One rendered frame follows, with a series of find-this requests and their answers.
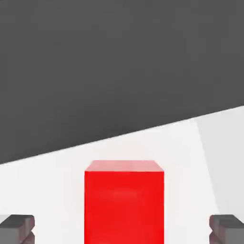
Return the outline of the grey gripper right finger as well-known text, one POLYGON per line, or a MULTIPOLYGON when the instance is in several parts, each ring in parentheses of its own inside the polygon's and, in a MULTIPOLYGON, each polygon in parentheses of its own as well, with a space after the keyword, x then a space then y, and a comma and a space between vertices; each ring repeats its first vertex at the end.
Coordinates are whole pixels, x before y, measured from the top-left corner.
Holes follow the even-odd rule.
POLYGON ((211 215, 209 226, 209 244, 244 244, 244 223, 234 215, 211 215))

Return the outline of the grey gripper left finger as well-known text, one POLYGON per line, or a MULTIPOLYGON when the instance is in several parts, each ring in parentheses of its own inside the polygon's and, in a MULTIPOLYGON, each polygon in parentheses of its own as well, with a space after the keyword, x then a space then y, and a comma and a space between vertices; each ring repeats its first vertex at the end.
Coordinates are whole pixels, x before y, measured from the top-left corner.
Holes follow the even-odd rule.
POLYGON ((0 214, 0 244, 35 244, 35 218, 25 214, 0 214))

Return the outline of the small red cube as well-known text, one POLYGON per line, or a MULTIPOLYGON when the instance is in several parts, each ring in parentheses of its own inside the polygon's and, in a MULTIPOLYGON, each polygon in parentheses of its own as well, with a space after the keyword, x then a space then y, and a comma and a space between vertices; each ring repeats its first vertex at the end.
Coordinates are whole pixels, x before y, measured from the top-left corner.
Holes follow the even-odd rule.
POLYGON ((164 244, 164 171, 153 160, 94 160, 84 172, 84 244, 164 244))

